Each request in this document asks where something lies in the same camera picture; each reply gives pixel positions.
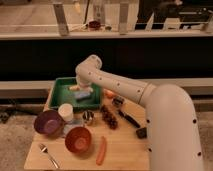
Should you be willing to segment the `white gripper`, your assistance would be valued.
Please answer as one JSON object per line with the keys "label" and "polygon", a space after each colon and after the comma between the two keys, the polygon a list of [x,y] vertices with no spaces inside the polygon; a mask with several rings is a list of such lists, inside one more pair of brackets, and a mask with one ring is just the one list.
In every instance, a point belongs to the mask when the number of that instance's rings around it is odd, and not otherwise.
{"label": "white gripper", "polygon": [[90,83],[84,83],[79,77],[76,78],[76,81],[80,90],[87,91],[90,93],[93,92],[93,88],[91,87]]}

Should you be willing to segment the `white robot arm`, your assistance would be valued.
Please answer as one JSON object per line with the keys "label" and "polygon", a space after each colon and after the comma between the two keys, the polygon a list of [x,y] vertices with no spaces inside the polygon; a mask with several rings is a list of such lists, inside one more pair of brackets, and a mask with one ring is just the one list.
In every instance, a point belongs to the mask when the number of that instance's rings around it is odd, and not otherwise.
{"label": "white robot arm", "polygon": [[77,84],[109,89],[145,108],[151,171],[204,171],[195,107],[191,97],[174,84],[155,86],[101,70],[91,55],[76,66]]}

